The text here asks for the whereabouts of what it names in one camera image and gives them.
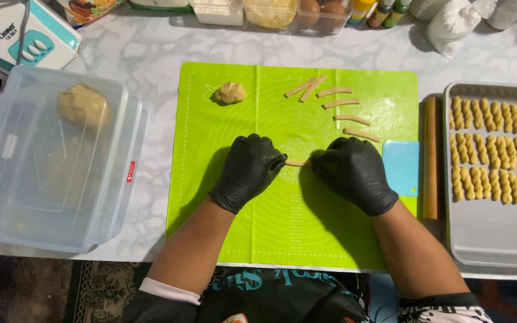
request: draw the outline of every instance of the dough strip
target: dough strip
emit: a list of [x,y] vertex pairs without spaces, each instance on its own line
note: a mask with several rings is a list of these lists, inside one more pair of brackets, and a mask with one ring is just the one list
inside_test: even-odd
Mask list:
[[340,99],[340,100],[334,100],[332,102],[327,102],[322,105],[323,108],[329,109],[331,107],[339,106],[339,105],[347,105],[347,104],[360,104],[359,99]]
[[370,121],[369,120],[363,119],[361,117],[357,117],[356,115],[338,114],[338,115],[335,115],[334,117],[332,117],[332,119],[334,119],[334,121],[337,121],[337,120],[351,120],[351,121],[356,121],[356,122],[358,122],[360,124],[363,124],[363,125],[370,126]]
[[365,139],[369,139],[371,141],[375,141],[377,143],[380,143],[380,141],[381,141],[380,137],[377,137],[375,135],[371,135],[367,132],[356,130],[356,129],[344,128],[344,129],[342,129],[342,133],[344,133],[345,135],[362,137]]
[[326,75],[321,75],[316,81],[314,81],[314,83],[312,83],[311,86],[308,87],[308,89],[306,89],[306,91],[302,94],[300,99],[298,99],[298,102],[305,103],[310,93],[314,91],[314,89],[317,88],[317,86],[319,86],[319,84],[321,84],[325,79]]
[[310,160],[285,160],[284,163],[289,166],[310,166]]
[[301,84],[301,85],[297,86],[296,88],[294,88],[294,89],[290,90],[289,92],[286,92],[286,93],[284,94],[284,97],[285,97],[285,98],[287,98],[287,99],[288,99],[288,98],[290,98],[290,97],[291,97],[291,95],[296,94],[296,93],[298,93],[298,92],[301,92],[302,90],[304,90],[304,89],[306,89],[307,87],[311,86],[311,85],[314,83],[314,81],[316,81],[316,80],[317,80],[317,77],[313,77],[313,78],[311,78],[310,80],[308,80],[308,81],[306,81],[305,83],[303,83],[303,84]]
[[330,94],[336,94],[336,93],[352,93],[351,87],[334,87],[332,89],[320,91],[319,93],[316,93],[315,95],[317,98],[322,98]]

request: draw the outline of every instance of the white cuff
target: white cuff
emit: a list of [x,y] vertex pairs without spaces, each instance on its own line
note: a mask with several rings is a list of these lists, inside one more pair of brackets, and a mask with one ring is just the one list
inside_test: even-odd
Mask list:
[[200,295],[192,291],[178,289],[173,286],[169,286],[162,282],[157,282],[151,278],[143,279],[143,283],[139,290],[148,292],[151,295],[172,299],[174,301],[181,301],[192,305],[200,305]]

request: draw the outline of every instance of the green silicone baking mat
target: green silicone baking mat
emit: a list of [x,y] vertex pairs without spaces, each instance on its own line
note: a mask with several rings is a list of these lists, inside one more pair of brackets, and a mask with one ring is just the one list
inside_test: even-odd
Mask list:
[[[302,92],[283,94],[326,75],[305,103]],[[225,82],[241,83],[247,97],[220,105],[213,93]],[[318,99],[332,87],[353,93]],[[321,104],[359,98],[359,105],[325,110]],[[372,126],[333,121],[354,114]],[[217,181],[237,136],[272,139],[289,159],[305,160],[355,128],[382,138],[418,141],[418,84],[412,72],[333,70],[184,63],[180,72],[167,237],[193,212]],[[403,202],[416,215],[416,198]],[[272,184],[237,215],[219,255],[224,263],[260,263],[350,269],[384,269],[376,234],[366,215],[329,191],[310,167],[285,166]]]

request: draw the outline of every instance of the person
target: person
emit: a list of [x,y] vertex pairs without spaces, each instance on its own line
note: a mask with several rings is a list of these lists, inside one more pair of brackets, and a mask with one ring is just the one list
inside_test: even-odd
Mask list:
[[[218,182],[166,241],[123,322],[369,322],[361,291],[334,273],[231,267],[213,275],[235,216],[286,159],[268,137],[236,138]],[[444,247],[390,189],[372,144],[340,137],[312,155],[311,166],[370,217],[402,297],[399,321],[491,322]]]

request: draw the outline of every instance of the sleeve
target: sleeve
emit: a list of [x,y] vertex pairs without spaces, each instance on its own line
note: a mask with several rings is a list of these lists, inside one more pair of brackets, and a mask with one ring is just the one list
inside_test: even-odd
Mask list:
[[123,323],[195,322],[200,296],[145,278],[123,311]]
[[470,292],[400,299],[399,322],[492,323]]

